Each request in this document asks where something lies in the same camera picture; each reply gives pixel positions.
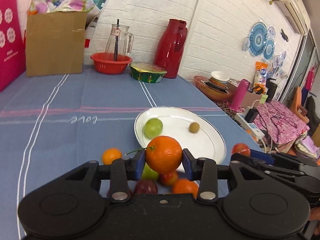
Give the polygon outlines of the person's right hand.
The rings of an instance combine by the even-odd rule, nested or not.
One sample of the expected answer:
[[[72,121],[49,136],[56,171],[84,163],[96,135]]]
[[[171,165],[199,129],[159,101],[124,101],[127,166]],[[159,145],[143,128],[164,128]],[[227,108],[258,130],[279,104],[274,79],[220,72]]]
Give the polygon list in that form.
[[[320,202],[310,210],[309,221],[320,221]]]

